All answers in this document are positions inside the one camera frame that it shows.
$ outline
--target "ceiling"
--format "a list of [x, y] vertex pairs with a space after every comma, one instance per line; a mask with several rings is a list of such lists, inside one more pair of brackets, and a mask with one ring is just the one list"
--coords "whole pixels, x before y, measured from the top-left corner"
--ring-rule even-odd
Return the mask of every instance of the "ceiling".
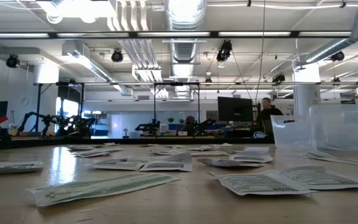
[[[28, 8], [38, 7], [37, 4], [29, 1], [22, 1]], [[337, 4], [341, 1], [315, 1], [315, 0], [268, 0], [266, 5], [276, 6], [327, 6]], [[11, 7], [23, 8], [16, 1], [0, 1], [0, 32], [81, 32], [81, 31], [109, 31], [106, 25], [106, 18], [99, 18], [92, 24], [82, 22], [81, 19], [73, 18], [64, 20], [59, 24], [49, 24], [43, 10], [19, 10]], [[213, 4], [241, 3], [247, 1], [225, 1], [208, 0], [204, 30], [262, 30], [264, 21], [264, 9], [262, 7], [214, 7]], [[261, 0], [253, 0], [255, 5], [263, 5]], [[358, 1], [348, 0], [348, 4], [358, 4]], [[148, 0], [147, 11], [148, 25], [151, 30], [165, 30], [165, 14], [162, 0]], [[270, 9], [265, 10], [266, 30], [351, 30], [356, 7], [339, 6], [329, 9], [308, 9], [308, 10], [286, 10]], [[260, 77], [262, 81], [266, 78], [271, 82], [275, 72], [271, 69], [299, 54], [307, 54], [327, 44], [332, 39], [299, 39], [298, 50], [295, 39], [265, 39], [262, 50], [262, 39], [233, 39], [233, 52], [224, 68], [219, 68], [216, 63], [216, 52], [222, 44], [222, 39], [207, 39], [207, 43], [201, 43], [195, 74], [193, 80], [203, 81], [206, 72], [212, 73], [213, 82], [235, 82], [244, 80], [257, 82]], [[111, 73], [115, 80], [121, 82], [134, 82], [131, 76], [132, 62], [126, 57], [121, 63], [112, 63], [110, 57], [114, 49], [121, 48], [117, 40], [76, 40], [78, 45], [86, 44], [91, 50], [91, 58]], [[0, 47], [37, 47], [46, 53], [59, 58], [65, 63], [62, 57], [62, 44], [64, 40], [0, 40]], [[162, 77], [170, 76], [170, 55], [169, 45], [162, 43], [161, 39], [153, 39], [152, 45], [158, 64], [162, 68]], [[330, 80], [334, 75], [343, 74], [358, 70], [358, 42], [343, 50], [345, 63], [336, 62], [335, 68], [331, 61], [321, 61], [320, 77], [322, 80]], [[40, 63], [39, 60], [29, 61], [32, 64]], [[68, 77], [75, 77], [87, 82], [95, 81], [94, 75], [87, 69], [78, 65], [66, 64], [63, 69]], [[286, 80], [291, 80], [291, 71], [285, 71]], [[344, 78], [345, 81], [357, 81], [358, 74]]]

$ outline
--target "wooden table surface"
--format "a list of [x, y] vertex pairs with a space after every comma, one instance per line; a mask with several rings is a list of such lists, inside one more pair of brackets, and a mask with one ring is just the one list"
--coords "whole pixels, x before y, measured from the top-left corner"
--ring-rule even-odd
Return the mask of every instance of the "wooden table surface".
[[[0, 161], [41, 160], [40, 173], [0, 175], [0, 224], [11, 223], [358, 223], [358, 190], [329, 190], [296, 196], [238, 196], [207, 171], [256, 173], [296, 166], [325, 166], [358, 177], [358, 166], [305, 159], [301, 151], [270, 148], [274, 160], [257, 169], [207, 167], [193, 158], [193, 172], [169, 172], [181, 180], [128, 194], [36, 208], [26, 189], [71, 181], [107, 179], [134, 171], [92, 170], [83, 165], [122, 156], [148, 156], [147, 148], [125, 145], [109, 157], [73, 157], [63, 146], [0, 151]], [[242, 150], [244, 145], [235, 145]]]

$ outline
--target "silver air duct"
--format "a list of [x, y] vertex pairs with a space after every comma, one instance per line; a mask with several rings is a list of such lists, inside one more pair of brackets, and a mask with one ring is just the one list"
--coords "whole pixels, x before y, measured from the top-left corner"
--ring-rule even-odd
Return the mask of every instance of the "silver air duct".
[[346, 47], [356, 43], [358, 39], [340, 39], [340, 40], [333, 40], [330, 43], [320, 47], [318, 50], [315, 50], [312, 53], [309, 53], [305, 60], [306, 63], [315, 63], [319, 62], [320, 60], [326, 59], [333, 54], [340, 52], [341, 50], [345, 49]]
[[[164, 5], [168, 30], [191, 31], [203, 28], [206, 0], [164, 0]], [[198, 44], [172, 43], [170, 51], [173, 74], [186, 79], [192, 76], [194, 65], [188, 63], [196, 61]]]

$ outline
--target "black camera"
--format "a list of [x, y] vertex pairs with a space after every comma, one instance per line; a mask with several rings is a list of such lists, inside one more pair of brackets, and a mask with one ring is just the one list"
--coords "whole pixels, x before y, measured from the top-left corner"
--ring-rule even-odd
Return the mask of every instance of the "black camera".
[[230, 57], [230, 51], [232, 50], [232, 45], [230, 40], [224, 40], [221, 49], [216, 56], [218, 62], [225, 62]]
[[6, 60], [6, 66], [9, 68], [17, 68], [20, 65], [18, 55], [10, 55], [9, 58]]
[[114, 50], [114, 53], [111, 56], [111, 60], [113, 62], [122, 62], [122, 60], [124, 59], [124, 56], [122, 56], [121, 50], [117, 49]]

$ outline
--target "desk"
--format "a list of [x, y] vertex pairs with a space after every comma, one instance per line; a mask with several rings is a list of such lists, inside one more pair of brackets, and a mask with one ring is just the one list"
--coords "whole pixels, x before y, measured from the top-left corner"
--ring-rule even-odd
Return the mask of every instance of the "desk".
[[145, 136], [141, 139], [214, 139], [214, 136]]
[[[182, 180], [128, 194], [77, 200], [37, 209], [26, 199], [25, 189], [77, 180], [107, 179], [133, 171], [89, 170], [84, 164], [99, 159], [147, 155], [147, 148], [127, 149], [110, 157], [73, 157], [65, 147], [37, 147], [0, 151], [0, 161], [42, 160], [40, 173], [0, 175], [0, 224], [7, 223], [358, 223], [358, 190], [330, 190], [303, 196], [235, 195], [208, 175], [256, 173], [296, 166], [325, 166], [358, 177], [358, 166], [305, 159], [298, 151], [270, 149], [272, 163], [258, 169], [229, 170], [207, 167], [193, 159], [193, 172], [169, 172]], [[242, 150], [244, 145], [236, 145]]]

